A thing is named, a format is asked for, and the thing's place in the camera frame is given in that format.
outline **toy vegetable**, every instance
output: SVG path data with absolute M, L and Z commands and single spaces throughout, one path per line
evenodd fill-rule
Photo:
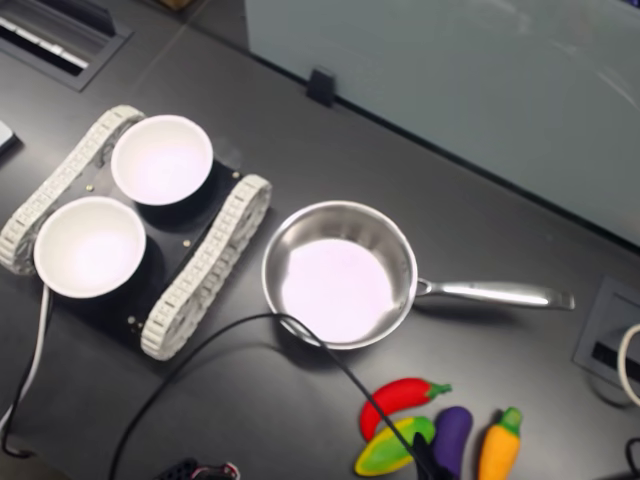
M 456 478 L 460 478 L 464 447 L 472 425 L 473 417 L 464 407 L 447 408 L 436 418 L 437 433 L 432 444 L 433 455 L 436 462 Z
M 450 392 L 451 385 L 429 383 L 421 378 L 403 378 L 379 388 L 373 398 L 386 415 L 398 410 L 424 405 L 441 393 Z M 364 404 L 360 413 L 360 432 L 369 441 L 376 433 L 380 415 L 371 402 Z
M 420 433 L 427 442 L 431 442 L 435 435 L 435 427 L 426 417 L 405 418 L 395 422 L 394 426 L 409 445 L 413 445 L 416 433 Z M 412 460 L 413 457 L 387 427 L 378 433 L 362 451 L 356 461 L 355 471 L 363 477 L 373 477 L 395 472 Z
M 487 431 L 480 455 L 478 480 L 506 480 L 520 449 L 522 413 L 508 408 Z

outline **purple eggplant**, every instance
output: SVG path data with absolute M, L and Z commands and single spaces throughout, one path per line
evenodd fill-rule
M 460 478 L 464 447 L 472 425 L 473 417 L 464 407 L 447 408 L 436 419 L 436 437 L 431 443 L 433 455 L 455 478 Z

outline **white track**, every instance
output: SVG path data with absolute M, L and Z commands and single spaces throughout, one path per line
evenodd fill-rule
M 60 195 L 92 161 L 108 163 L 120 135 L 143 118 L 129 106 L 100 117 L 2 229 L 0 264 L 16 274 L 35 273 L 33 244 Z M 270 199 L 271 185 L 257 175 L 247 175 L 233 188 L 187 266 L 151 309 L 140 345 L 147 355 L 168 360 L 184 346 L 262 222 Z
M 33 275 L 33 244 L 40 227 L 55 210 L 55 203 L 91 162 L 111 158 L 111 151 L 126 129 L 144 118 L 133 107 L 121 105 L 102 115 L 62 164 L 11 216 L 0 232 L 0 264 L 18 275 Z

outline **white cable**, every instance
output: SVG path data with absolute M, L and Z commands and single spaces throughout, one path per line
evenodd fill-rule
M 620 383 L 625 393 L 629 395 L 629 398 L 633 403 L 640 407 L 640 397 L 631 388 L 629 377 L 627 376 L 627 351 L 629 350 L 629 344 L 631 339 L 636 333 L 640 333 L 640 324 L 631 327 L 627 330 L 627 333 L 622 337 L 620 343 L 620 349 L 618 350 L 618 375 L 620 376 Z
M 31 370 L 29 370 L 29 376 L 27 377 L 27 381 L 22 387 L 22 391 L 20 392 L 20 400 L 24 398 L 24 396 L 31 388 L 31 384 L 33 383 L 33 379 L 38 372 L 38 366 L 40 365 L 40 359 L 42 358 L 42 350 L 44 347 L 44 334 L 47 330 L 47 317 L 49 316 L 49 296 L 51 292 L 49 291 L 49 287 L 46 285 L 42 289 L 42 304 L 40 305 L 40 322 L 38 325 L 38 339 L 36 340 L 36 349 L 33 353 L 33 361 L 31 362 Z M 2 420 L 0 420 L 0 432 L 4 430 L 4 426 L 9 419 L 9 415 L 11 415 L 11 410 L 13 405 L 9 407 L 7 413 L 4 414 Z

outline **toy red chili pepper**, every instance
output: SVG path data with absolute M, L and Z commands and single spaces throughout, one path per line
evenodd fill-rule
M 424 405 L 441 393 L 450 391 L 451 385 L 448 384 L 438 385 L 421 378 L 403 378 L 380 387 L 373 394 L 373 399 L 385 415 L 391 415 L 398 410 Z M 360 432 L 367 442 L 375 435 L 379 422 L 380 414 L 371 402 L 365 403 L 360 413 Z

